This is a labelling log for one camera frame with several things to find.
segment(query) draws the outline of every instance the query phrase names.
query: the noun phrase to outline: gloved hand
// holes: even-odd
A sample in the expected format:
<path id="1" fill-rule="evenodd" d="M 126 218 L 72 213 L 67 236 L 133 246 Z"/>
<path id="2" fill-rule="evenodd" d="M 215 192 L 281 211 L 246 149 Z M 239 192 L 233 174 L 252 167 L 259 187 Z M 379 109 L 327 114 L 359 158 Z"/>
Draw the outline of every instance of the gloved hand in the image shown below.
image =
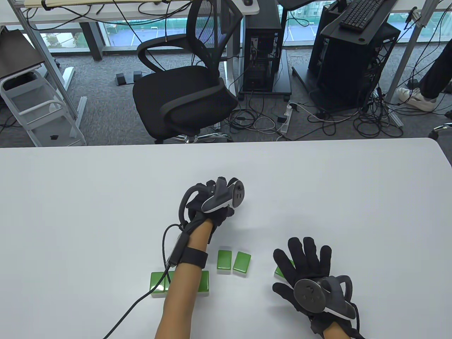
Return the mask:
<path id="1" fill-rule="evenodd" d="M 228 186 L 236 180 L 236 178 L 229 180 Z M 206 182 L 205 186 L 207 187 L 208 191 L 213 191 L 214 185 L 215 181 L 209 180 Z M 210 196 L 207 192 L 199 192 L 193 198 L 193 200 L 186 205 L 186 208 L 188 208 L 188 217 L 190 218 L 190 224 L 195 227 L 201 225 L 207 219 L 212 220 L 213 228 L 209 238 L 210 243 L 213 232 L 217 229 L 218 226 L 223 223 L 224 220 L 226 220 L 227 217 L 234 215 L 234 209 L 231 207 L 223 207 L 211 213 L 204 213 L 201 211 L 201 206 L 209 197 Z"/>
<path id="2" fill-rule="evenodd" d="M 330 275 L 331 248 L 327 245 L 322 246 L 320 249 L 319 261 L 317 249 L 312 238 L 305 237 L 303 239 L 304 252 L 298 238 L 290 238 L 287 244 L 295 267 L 292 266 L 292 263 L 283 250 L 276 249 L 273 252 L 273 259 L 292 288 L 284 283 L 276 282 L 273 284 L 273 291 L 289 301 L 297 311 L 308 316 L 311 321 L 312 331 L 316 334 L 320 334 L 322 338 L 323 332 L 329 328 L 333 322 L 336 322 L 349 337 L 362 339 L 363 337 L 359 334 L 359 329 L 356 330 L 352 328 L 350 321 L 327 312 L 310 313 L 301 307 L 293 295 L 293 287 L 298 280 L 310 279 L 318 281 L 320 278 L 328 277 Z"/>

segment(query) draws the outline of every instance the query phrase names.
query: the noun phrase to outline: keyboard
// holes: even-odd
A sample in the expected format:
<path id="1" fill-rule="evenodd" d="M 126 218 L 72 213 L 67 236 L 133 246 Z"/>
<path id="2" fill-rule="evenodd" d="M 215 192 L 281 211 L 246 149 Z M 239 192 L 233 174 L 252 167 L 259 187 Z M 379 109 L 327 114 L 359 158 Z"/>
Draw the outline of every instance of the keyboard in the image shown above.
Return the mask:
<path id="1" fill-rule="evenodd" d="M 346 29 L 362 32 L 371 22 L 385 0 L 361 0 L 353 2 L 339 25 Z"/>

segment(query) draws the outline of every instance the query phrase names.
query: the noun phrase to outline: glass window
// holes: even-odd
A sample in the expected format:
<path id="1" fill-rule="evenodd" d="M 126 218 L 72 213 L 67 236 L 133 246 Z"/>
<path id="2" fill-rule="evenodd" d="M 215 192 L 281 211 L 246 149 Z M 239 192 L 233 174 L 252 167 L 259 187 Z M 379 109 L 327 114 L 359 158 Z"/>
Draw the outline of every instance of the glass window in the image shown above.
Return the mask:
<path id="1" fill-rule="evenodd" d="M 125 24 L 125 21 L 116 21 L 114 24 L 105 24 L 107 36 L 104 36 L 104 40 L 108 40 L 110 46 L 125 47 L 138 46 L 140 44 L 140 40 L 146 41 L 165 36 L 165 20 L 159 20 L 151 24 L 147 24 L 146 22 L 148 21 L 129 21 L 139 39 L 132 32 L 130 27 Z M 187 18 L 169 18 L 166 20 L 166 34 L 183 34 L 185 33 L 186 25 Z"/>
<path id="2" fill-rule="evenodd" d="M 324 6 L 332 4 L 334 1 L 317 1 L 312 2 L 304 7 L 297 10 L 289 12 L 287 15 L 287 27 L 284 34 L 285 42 L 299 42 L 299 45 L 304 45 L 306 42 L 313 42 L 315 40 L 315 35 L 317 34 L 317 29 L 319 27 L 320 16 L 322 15 L 322 10 Z M 281 17 L 283 13 L 283 8 L 279 6 L 279 16 Z M 436 26 L 441 19 L 442 12 L 435 12 L 430 19 L 427 27 L 425 27 L 418 39 L 418 42 L 427 42 L 432 37 Z M 402 35 L 405 32 L 405 20 L 408 17 L 408 13 L 392 13 L 389 15 L 388 22 L 394 27 L 398 28 Z M 303 27 L 300 24 L 307 24 L 308 27 Z M 411 34 L 413 33 L 413 28 L 407 29 L 401 42 L 407 42 Z M 452 39 L 452 13 L 446 13 L 443 23 L 441 25 L 441 41 L 449 41 Z M 437 42 L 439 40 L 439 28 L 437 29 L 432 41 Z"/>
<path id="3" fill-rule="evenodd" d="M 55 24 L 38 24 L 36 27 L 38 29 L 47 29 L 53 26 L 55 26 Z M 7 29 L 20 29 L 23 31 L 22 26 L 19 25 L 7 26 Z M 50 29 L 48 31 L 41 32 L 40 34 L 49 49 L 88 47 L 88 43 L 86 42 L 80 24 L 78 23 L 69 23 L 55 30 Z M 28 41 L 30 41 L 27 34 L 24 34 L 24 36 Z"/>

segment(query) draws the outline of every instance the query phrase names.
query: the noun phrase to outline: green block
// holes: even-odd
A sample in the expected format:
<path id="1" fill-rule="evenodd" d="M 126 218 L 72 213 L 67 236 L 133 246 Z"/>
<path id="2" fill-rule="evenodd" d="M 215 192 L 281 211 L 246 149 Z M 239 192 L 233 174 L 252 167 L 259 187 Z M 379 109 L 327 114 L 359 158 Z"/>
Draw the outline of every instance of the green block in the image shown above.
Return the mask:
<path id="1" fill-rule="evenodd" d="M 217 269 L 230 271 L 231 264 L 232 264 L 232 251 L 219 250 L 218 251 L 218 260 L 217 260 Z"/>
<path id="2" fill-rule="evenodd" d="M 173 281 L 174 271 L 169 271 L 169 278 Z M 165 293 L 168 293 L 168 288 L 170 287 L 170 282 L 168 281 L 168 276 L 165 276 Z"/>
<path id="3" fill-rule="evenodd" d="M 284 275 L 282 274 L 281 270 L 279 269 L 279 267 L 276 267 L 275 270 L 275 276 L 278 276 L 284 280 L 286 280 L 286 278 L 284 277 Z"/>
<path id="4" fill-rule="evenodd" d="M 162 275 L 163 275 L 163 272 L 152 272 L 151 273 L 151 285 L 149 286 L 149 291 L 157 285 L 157 283 L 159 282 Z M 160 282 L 160 284 L 157 286 L 157 288 L 155 289 L 155 291 L 152 292 L 152 294 L 164 293 L 164 291 L 165 291 L 165 280 L 162 280 Z"/>
<path id="5" fill-rule="evenodd" d="M 198 293 L 209 293 L 209 271 L 202 272 Z"/>
<path id="6" fill-rule="evenodd" d="M 248 253 L 238 252 L 235 258 L 234 271 L 246 274 L 248 272 L 248 267 L 250 265 L 251 255 Z"/>

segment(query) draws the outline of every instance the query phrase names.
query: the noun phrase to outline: chair backrest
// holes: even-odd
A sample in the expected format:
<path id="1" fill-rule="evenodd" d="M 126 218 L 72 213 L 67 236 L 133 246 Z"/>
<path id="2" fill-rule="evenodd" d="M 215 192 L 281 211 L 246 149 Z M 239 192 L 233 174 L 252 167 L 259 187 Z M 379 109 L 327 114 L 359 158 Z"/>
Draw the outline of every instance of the chair backrest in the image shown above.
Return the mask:
<path id="1" fill-rule="evenodd" d="M 187 39 L 193 53 L 218 74 L 220 58 L 243 15 L 231 0 L 193 0 Z"/>

